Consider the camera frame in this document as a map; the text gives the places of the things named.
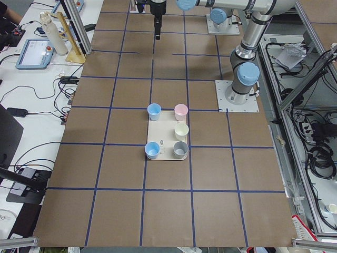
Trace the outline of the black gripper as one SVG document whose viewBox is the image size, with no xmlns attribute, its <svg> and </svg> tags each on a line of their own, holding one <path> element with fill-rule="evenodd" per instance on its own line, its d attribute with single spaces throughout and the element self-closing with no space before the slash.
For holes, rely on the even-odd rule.
<svg viewBox="0 0 337 253">
<path fill-rule="evenodd" d="M 155 39 L 161 38 L 161 16 L 166 14 L 166 0 L 138 0 L 134 1 L 139 13 L 145 9 L 145 5 L 150 6 L 150 12 L 154 15 L 154 32 Z"/>
</svg>

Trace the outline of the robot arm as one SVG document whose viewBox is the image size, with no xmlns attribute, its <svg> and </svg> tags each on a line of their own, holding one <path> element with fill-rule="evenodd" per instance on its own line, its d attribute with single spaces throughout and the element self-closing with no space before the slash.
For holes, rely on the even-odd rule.
<svg viewBox="0 0 337 253">
<path fill-rule="evenodd" d="M 232 15 L 234 9 L 232 8 L 212 8 L 210 12 L 210 19 L 217 30 L 222 28 L 229 28 L 232 25 Z"/>
<path fill-rule="evenodd" d="M 204 6 L 253 12 L 240 45 L 235 48 L 231 56 L 231 64 L 234 65 L 250 62 L 255 58 L 259 42 L 272 17 L 290 10 L 295 5 L 295 1 L 176 1 L 176 5 L 183 11 Z"/>
</svg>

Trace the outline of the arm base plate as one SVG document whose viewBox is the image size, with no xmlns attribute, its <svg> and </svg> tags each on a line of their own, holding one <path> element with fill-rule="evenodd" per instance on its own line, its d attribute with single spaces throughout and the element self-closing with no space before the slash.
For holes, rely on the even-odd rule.
<svg viewBox="0 0 337 253">
<path fill-rule="evenodd" d="M 211 18 L 210 14 L 206 15 L 206 21 L 207 21 L 207 29 L 208 33 L 212 35 L 230 35 L 230 36 L 239 36 L 239 25 L 238 20 L 235 16 L 231 16 L 231 22 L 229 22 L 229 19 L 227 18 L 226 21 L 224 21 L 221 24 L 214 23 Z"/>
<path fill-rule="evenodd" d="M 232 90 L 231 80 L 216 80 L 217 104 L 220 112 L 259 113 L 256 91 L 240 95 Z"/>
</svg>

